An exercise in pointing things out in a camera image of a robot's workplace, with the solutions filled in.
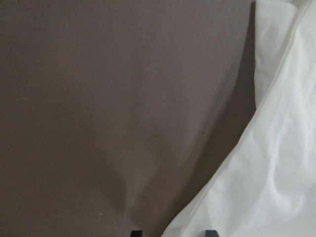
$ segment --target white fabric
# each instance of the white fabric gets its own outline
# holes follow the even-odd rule
[[[316,0],[256,2],[257,111],[163,237],[316,236]]]

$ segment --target white sheet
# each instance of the white sheet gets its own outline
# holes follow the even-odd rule
[[[316,0],[256,2],[257,111],[163,237],[316,236]]]

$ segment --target white bedding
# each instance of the white bedding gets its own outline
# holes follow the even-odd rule
[[[257,111],[163,237],[316,237],[316,0],[256,1]]]

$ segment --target black object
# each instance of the black object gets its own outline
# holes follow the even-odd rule
[[[211,231],[205,231],[205,237],[219,237],[217,231],[211,230]]]
[[[132,231],[130,237],[143,237],[143,231]]]

